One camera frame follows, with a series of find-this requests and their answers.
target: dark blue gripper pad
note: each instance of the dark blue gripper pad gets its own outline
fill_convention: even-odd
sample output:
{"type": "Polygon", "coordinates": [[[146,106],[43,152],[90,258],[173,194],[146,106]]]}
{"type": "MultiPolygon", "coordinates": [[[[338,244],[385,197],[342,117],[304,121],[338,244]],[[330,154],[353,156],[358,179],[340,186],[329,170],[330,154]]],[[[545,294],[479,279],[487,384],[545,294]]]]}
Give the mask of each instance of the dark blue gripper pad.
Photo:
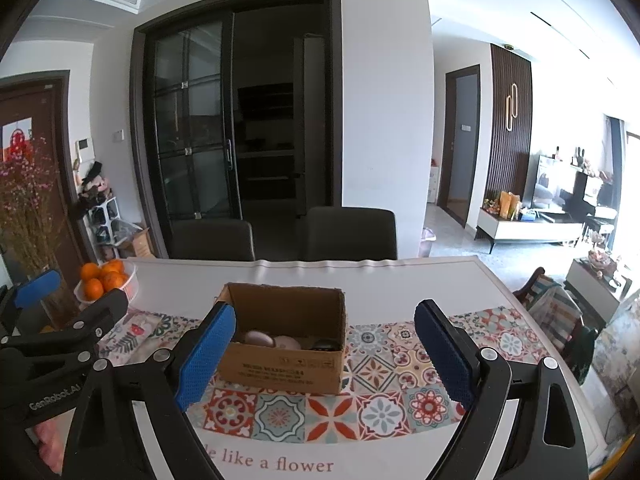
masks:
{"type": "Polygon", "coordinates": [[[60,275],[56,270],[46,270],[31,281],[20,285],[15,292],[16,308],[29,308],[46,298],[60,286],[60,275]]]}
{"type": "Polygon", "coordinates": [[[175,400],[182,412],[202,398],[235,331],[236,311],[231,305],[224,304],[180,368],[175,400]]]}
{"type": "Polygon", "coordinates": [[[449,397],[462,404],[465,410],[471,409],[475,398],[475,387],[472,383],[470,367],[462,355],[462,350],[454,343],[453,338],[427,306],[426,301],[415,308],[414,323],[415,333],[433,362],[449,397]]]}

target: slatted wall panel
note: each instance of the slatted wall panel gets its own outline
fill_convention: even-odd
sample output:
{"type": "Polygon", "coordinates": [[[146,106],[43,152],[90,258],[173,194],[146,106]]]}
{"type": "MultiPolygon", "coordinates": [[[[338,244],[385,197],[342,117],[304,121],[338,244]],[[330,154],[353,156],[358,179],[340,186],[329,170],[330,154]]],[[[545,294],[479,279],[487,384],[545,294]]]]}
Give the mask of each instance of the slatted wall panel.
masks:
{"type": "Polygon", "coordinates": [[[486,176],[486,198],[495,198],[502,190],[524,194],[531,146],[531,63],[516,54],[492,44],[494,72],[494,122],[491,137],[489,171],[486,176]],[[518,116],[507,131],[506,100],[518,87],[518,116]]]}

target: striped cloth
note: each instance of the striped cloth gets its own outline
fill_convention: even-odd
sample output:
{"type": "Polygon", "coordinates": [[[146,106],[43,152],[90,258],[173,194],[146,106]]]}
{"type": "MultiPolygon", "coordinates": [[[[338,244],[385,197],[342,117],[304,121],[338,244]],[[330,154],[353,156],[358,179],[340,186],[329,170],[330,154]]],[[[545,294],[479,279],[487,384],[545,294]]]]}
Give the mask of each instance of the striped cloth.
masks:
{"type": "Polygon", "coordinates": [[[531,317],[561,352],[582,312],[564,288],[544,274],[533,284],[527,298],[525,307],[531,317]]]}

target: orange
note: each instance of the orange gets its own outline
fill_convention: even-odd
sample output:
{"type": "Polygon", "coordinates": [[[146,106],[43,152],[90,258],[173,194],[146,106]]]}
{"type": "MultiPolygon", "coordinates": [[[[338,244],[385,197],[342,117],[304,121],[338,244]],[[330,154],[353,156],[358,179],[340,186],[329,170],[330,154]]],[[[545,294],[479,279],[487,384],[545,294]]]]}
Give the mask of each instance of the orange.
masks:
{"type": "Polygon", "coordinates": [[[124,263],[122,262],[122,260],[110,260],[109,263],[111,265],[113,265],[114,267],[117,267],[117,271],[120,274],[124,274],[124,263]]]}
{"type": "Polygon", "coordinates": [[[82,290],[84,291],[84,297],[89,301],[95,301],[104,294],[104,287],[97,278],[92,278],[85,282],[82,290]]]}
{"type": "Polygon", "coordinates": [[[107,272],[120,273],[120,266],[118,265],[116,260],[111,260],[110,262],[105,263],[100,268],[100,279],[103,279],[103,277],[107,274],[107,272]]]}
{"type": "Polygon", "coordinates": [[[114,288],[119,288],[124,285],[124,276],[119,272],[110,271],[102,277],[102,286],[105,292],[109,292],[114,288]]]}
{"type": "Polygon", "coordinates": [[[88,282],[94,278],[98,278],[100,276],[100,267],[98,267],[94,263],[84,264],[80,267],[80,279],[84,282],[88,282]]]}

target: table mat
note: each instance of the table mat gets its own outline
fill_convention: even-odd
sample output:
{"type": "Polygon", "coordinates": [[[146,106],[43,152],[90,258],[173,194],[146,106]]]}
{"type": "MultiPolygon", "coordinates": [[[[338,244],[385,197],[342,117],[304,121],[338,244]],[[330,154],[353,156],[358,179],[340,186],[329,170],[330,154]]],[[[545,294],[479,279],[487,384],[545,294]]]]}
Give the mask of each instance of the table mat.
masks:
{"type": "MultiPolygon", "coordinates": [[[[536,364],[548,352],[515,308],[449,317],[479,346],[507,360],[536,364]]],[[[130,308],[98,343],[113,365],[144,361],[173,348],[197,319],[130,308]]],[[[214,375],[188,409],[194,427],[293,444],[335,444],[420,433],[459,422],[462,406],[447,395],[412,321],[347,328],[342,391],[299,394],[233,384],[214,375]]]]}

